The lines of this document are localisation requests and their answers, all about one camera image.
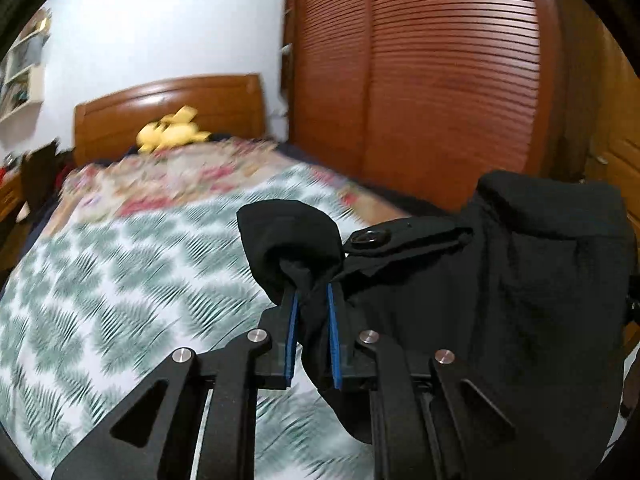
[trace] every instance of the black garment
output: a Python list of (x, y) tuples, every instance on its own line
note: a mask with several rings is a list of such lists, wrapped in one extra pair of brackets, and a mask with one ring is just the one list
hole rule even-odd
[(303, 291), (303, 365), (354, 436), (368, 438), (367, 397), (321, 380), (330, 280), (369, 328), (426, 356), (453, 350), (578, 476), (595, 469), (620, 402), (636, 250), (615, 188), (490, 173), (459, 215), (379, 224), (368, 245), (354, 233), (346, 259), (333, 221), (300, 202), (244, 206), (238, 225), (271, 300), (280, 303), (287, 283)]
[(55, 194), (56, 151), (58, 142), (54, 140), (35, 152), (27, 154), (20, 165), (22, 194), (29, 205), (29, 222), (34, 221), (34, 213), (39, 211), (47, 200)]

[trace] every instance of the bed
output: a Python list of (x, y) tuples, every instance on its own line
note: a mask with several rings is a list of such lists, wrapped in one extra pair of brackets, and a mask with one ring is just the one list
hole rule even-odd
[[(183, 104), (202, 130), (230, 138), (123, 158), (145, 123)], [(255, 74), (155, 82), (76, 107), (79, 169), (0, 300), (0, 422), (43, 479), (173, 349), (224, 346), (272, 306), (248, 269), (240, 206), (302, 200), (343, 237), (404, 215), (283, 155), (264, 125)], [(372, 449), (343, 430), (298, 363), (290, 390), (260, 393), (255, 471), (372, 478)]]

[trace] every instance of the wooden headboard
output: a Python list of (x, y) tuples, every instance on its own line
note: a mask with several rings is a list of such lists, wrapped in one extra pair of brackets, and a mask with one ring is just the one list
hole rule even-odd
[(135, 86), (76, 107), (74, 140), (78, 165), (116, 160), (136, 143), (145, 124), (198, 109), (201, 131), (255, 139), (264, 135), (264, 100), (258, 74), (166, 79)]

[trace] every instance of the black metal bracket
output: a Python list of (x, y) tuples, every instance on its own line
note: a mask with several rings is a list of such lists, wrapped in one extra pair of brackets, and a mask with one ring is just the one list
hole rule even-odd
[[(223, 349), (172, 352), (65, 457), (53, 480), (186, 480), (210, 390), (196, 478), (252, 479), (257, 390), (290, 384), (297, 301), (288, 290), (259, 328)], [(378, 480), (571, 478), (558, 454), (452, 352), (405, 352), (388, 335), (361, 330), (364, 318), (346, 308), (339, 286), (332, 301), (340, 355), (333, 364), (344, 392), (369, 392)]]

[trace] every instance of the wooden furniture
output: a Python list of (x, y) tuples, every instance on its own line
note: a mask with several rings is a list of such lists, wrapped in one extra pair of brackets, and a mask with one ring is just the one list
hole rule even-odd
[(24, 198), (22, 196), (20, 172), (12, 171), (5, 176), (2, 184), (0, 184), (0, 221), (7, 218), (9, 213), (22, 202), (24, 202)]
[(289, 102), (293, 82), (293, 54), (295, 0), (284, 0), (284, 20), (282, 23), (282, 50), (280, 51), (280, 95)]
[(295, 0), (292, 142), (447, 209), (495, 168), (546, 174), (554, 0)]
[(628, 420), (631, 412), (638, 406), (639, 399), (640, 354), (636, 354), (636, 358), (629, 368), (629, 373), (625, 377), (624, 387), (622, 388), (622, 403), (620, 405), (620, 414)]
[(258, 74), (167, 79), (129, 88), (76, 107), (74, 139), (78, 165), (120, 158), (145, 124), (183, 105), (198, 109), (202, 131), (255, 139), (265, 133)]
[[(556, 1), (566, 53), (566, 101), (552, 176), (616, 186), (640, 240), (640, 79), (585, 0)], [(640, 327), (632, 322), (623, 333), (625, 353), (638, 342)]]

